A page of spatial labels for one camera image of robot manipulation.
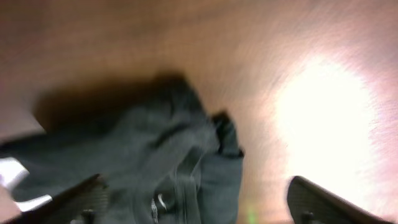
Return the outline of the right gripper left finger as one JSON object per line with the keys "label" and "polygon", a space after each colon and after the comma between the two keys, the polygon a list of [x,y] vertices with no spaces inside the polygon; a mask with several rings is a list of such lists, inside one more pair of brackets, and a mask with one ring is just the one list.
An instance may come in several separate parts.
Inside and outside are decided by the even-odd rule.
{"label": "right gripper left finger", "polygon": [[6,224],[100,224],[108,211],[108,203],[109,187],[102,175],[95,174]]}

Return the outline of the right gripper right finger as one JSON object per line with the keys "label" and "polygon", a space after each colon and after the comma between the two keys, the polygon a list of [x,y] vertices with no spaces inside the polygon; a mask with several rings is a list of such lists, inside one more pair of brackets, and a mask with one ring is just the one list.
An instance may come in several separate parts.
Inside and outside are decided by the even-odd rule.
{"label": "right gripper right finger", "polygon": [[302,176],[291,179],[287,206],[295,224],[393,224]]}

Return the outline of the dark green t-shirt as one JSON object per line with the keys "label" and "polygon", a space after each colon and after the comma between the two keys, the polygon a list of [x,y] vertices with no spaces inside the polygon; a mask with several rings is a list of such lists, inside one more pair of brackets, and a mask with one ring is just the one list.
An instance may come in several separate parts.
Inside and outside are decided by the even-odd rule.
{"label": "dark green t-shirt", "polygon": [[235,223],[244,154],[226,113],[206,114],[182,79],[131,106],[1,145],[29,175],[17,200],[56,195],[100,174],[103,223]]}

